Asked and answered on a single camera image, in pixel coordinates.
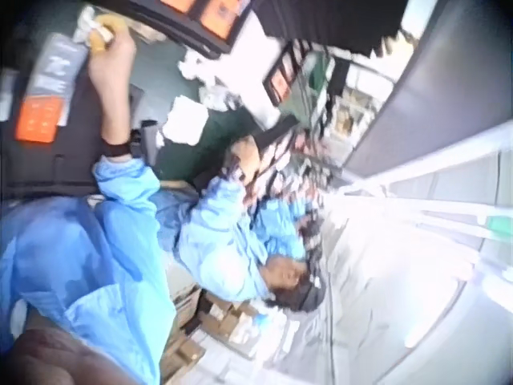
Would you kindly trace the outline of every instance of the blue lab coat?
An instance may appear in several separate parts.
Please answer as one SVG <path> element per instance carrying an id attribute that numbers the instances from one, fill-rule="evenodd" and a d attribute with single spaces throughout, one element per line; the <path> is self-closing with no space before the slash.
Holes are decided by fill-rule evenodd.
<path id="1" fill-rule="evenodd" d="M 249 228 L 242 184 L 216 177 L 201 199 L 193 192 L 160 190 L 151 198 L 160 223 L 159 244 L 200 286 L 226 301 L 267 298 L 259 265 L 267 252 Z"/>
<path id="2" fill-rule="evenodd" d="M 280 199 L 270 199 L 262 203 L 252 223 L 252 230 L 269 255 L 280 254 L 301 261 L 305 259 L 306 252 L 295 222 L 305 213 L 303 200 L 288 204 Z"/>
<path id="3" fill-rule="evenodd" d="M 142 160 L 94 170 L 103 203 L 52 197 L 2 217 L 0 349 L 14 343 L 16 301 L 101 351 L 141 383 L 159 384 L 159 360 L 176 315 L 157 242 L 160 184 Z"/>

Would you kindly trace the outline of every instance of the yellow object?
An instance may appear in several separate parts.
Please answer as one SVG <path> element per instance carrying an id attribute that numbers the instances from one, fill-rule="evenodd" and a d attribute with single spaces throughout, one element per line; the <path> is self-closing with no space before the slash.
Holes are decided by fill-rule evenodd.
<path id="1" fill-rule="evenodd" d="M 122 31 L 128 32 L 127 24 L 123 18 L 117 14 L 101 14 L 95 18 L 95 21 L 100 26 L 104 26 L 109 30 L 112 30 L 114 35 Z M 89 43 L 91 45 L 91 53 L 95 55 L 100 52 L 104 52 L 107 49 L 108 42 L 105 41 L 96 29 L 93 29 L 89 34 Z"/>

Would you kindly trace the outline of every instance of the group of workers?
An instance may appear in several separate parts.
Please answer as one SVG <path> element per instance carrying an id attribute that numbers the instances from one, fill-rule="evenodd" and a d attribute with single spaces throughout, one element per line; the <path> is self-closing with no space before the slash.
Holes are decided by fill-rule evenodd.
<path id="1" fill-rule="evenodd" d="M 318 235 L 308 204 L 271 199 L 248 215 L 245 185 L 260 165 L 251 136 L 230 148 L 201 195 L 160 188 L 123 150 L 135 44 L 122 23 L 103 23 L 115 38 L 92 51 L 89 75 L 103 107 L 106 149 L 93 173 L 105 199 L 2 202 L 2 383 L 159 383 L 176 315 L 163 250 L 228 301 L 312 311 L 324 298 L 320 245 L 305 241 Z"/>

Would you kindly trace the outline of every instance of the white paper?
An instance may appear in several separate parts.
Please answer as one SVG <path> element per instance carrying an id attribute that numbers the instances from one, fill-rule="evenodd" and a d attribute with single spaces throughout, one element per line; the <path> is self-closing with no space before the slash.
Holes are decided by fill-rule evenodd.
<path id="1" fill-rule="evenodd" d="M 194 146 L 200 141 L 207 120 L 208 109 L 203 104 L 178 96 L 162 127 L 162 134 L 175 143 Z"/>

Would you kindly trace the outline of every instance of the orange label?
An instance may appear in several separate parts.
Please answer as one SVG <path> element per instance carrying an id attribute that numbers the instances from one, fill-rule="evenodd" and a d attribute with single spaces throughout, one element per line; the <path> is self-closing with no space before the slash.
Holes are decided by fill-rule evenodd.
<path id="1" fill-rule="evenodd" d="M 52 143 L 63 110 L 58 96 L 27 96 L 20 110 L 16 139 Z"/>
<path id="2" fill-rule="evenodd" d="M 191 7 L 192 4 L 194 4 L 195 0 L 160 0 L 167 6 L 172 6 L 176 10 L 179 10 L 181 13 L 185 14 L 187 13 Z"/>
<path id="3" fill-rule="evenodd" d="M 211 0 L 201 15 L 201 24 L 226 39 L 239 12 L 239 0 Z"/>

